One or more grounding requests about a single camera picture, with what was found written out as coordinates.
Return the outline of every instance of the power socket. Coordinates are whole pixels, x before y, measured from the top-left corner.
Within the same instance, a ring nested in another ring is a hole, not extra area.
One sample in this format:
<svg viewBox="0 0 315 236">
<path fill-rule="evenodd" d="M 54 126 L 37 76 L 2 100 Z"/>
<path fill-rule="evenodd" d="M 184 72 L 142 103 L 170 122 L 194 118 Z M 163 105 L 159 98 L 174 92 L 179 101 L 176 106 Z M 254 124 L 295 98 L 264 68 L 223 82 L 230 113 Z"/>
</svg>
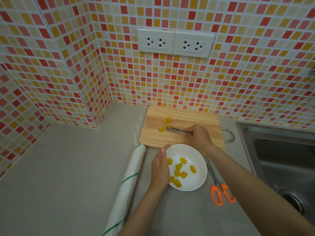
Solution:
<svg viewBox="0 0 315 236">
<path fill-rule="evenodd" d="M 166 37 L 146 35 L 146 42 L 147 42 L 147 48 L 159 49 L 159 50 L 166 49 L 166 45 L 165 45 Z"/>
<path fill-rule="evenodd" d="M 175 31 L 138 28 L 138 50 L 173 54 Z"/>
<path fill-rule="evenodd" d="M 204 41 L 194 39 L 183 39 L 183 50 L 185 52 L 202 53 Z"/>
<path fill-rule="evenodd" d="M 208 58 L 214 38 L 209 34 L 176 31 L 173 55 Z"/>
</svg>

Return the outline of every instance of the tiled backsplash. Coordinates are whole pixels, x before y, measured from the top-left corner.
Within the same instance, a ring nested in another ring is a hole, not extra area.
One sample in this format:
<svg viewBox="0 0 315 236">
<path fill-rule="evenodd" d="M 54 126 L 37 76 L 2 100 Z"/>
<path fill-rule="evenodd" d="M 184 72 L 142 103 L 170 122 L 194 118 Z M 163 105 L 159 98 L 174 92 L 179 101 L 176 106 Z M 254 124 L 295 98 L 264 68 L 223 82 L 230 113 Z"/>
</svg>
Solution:
<svg viewBox="0 0 315 236">
<path fill-rule="evenodd" d="M 314 129 L 315 0 L 0 0 L 0 178 L 51 122 L 113 101 Z M 137 28 L 215 34 L 208 59 L 138 51 Z"/>
</svg>

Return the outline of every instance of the metal tongs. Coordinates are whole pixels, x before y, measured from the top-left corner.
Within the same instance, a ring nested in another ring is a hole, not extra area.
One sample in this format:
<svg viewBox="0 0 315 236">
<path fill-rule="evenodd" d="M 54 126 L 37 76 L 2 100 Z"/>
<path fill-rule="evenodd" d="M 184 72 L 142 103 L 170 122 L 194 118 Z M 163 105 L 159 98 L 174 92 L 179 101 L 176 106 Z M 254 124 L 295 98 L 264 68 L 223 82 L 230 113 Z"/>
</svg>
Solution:
<svg viewBox="0 0 315 236">
<path fill-rule="evenodd" d="M 189 133 L 190 135 L 194 135 L 192 132 L 190 131 L 183 131 L 183 130 L 179 130 L 176 127 L 172 127 L 172 126 L 166 126 L 166 129 L 175 133 L 180 133 L 180 134 L 184 134 L 184 133 Z"/>
</svg>

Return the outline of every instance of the person's left arm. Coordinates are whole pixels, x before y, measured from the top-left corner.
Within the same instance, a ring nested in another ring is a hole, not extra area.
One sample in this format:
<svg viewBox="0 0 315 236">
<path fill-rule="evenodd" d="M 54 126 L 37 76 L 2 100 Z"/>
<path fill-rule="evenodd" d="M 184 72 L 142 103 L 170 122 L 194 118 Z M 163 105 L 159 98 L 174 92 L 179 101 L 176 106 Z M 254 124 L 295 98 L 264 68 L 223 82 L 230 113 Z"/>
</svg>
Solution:
<svg viewBox="0 0 315 236">
<path fill-rule="evenodd" d="M 152 161 L 150 186 L 117 236 L 141 236 L 147 234 L 152 224 L 155 209 L 169 182 L 169 168 L 166 159 L 166 150 L 169 147 L 170 144 L 161 148 Z"/>
</svg>

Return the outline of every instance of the person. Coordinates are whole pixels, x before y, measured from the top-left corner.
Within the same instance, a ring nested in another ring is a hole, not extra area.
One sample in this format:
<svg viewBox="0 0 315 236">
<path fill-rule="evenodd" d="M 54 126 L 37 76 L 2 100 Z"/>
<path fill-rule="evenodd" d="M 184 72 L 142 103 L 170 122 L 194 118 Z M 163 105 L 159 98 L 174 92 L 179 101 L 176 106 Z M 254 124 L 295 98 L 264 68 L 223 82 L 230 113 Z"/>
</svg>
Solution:
<svg viewBox="0 0 315 236">
<path fill-rule="evenodd" d="M 184 129 L 196 148 L 212 160 L 229 186 L 231 193 L 261 235 L 315 235 L 315 228 L 285 199 L 268 187 L 250 171 L 215 146 L 205 127 L 193 125 Z M 118 236 L 146 235 L 155 209 L 169 181 L 166 145 L 152 161 L 150 186 L 138 206 L 128 218 Z"/>
</svg>

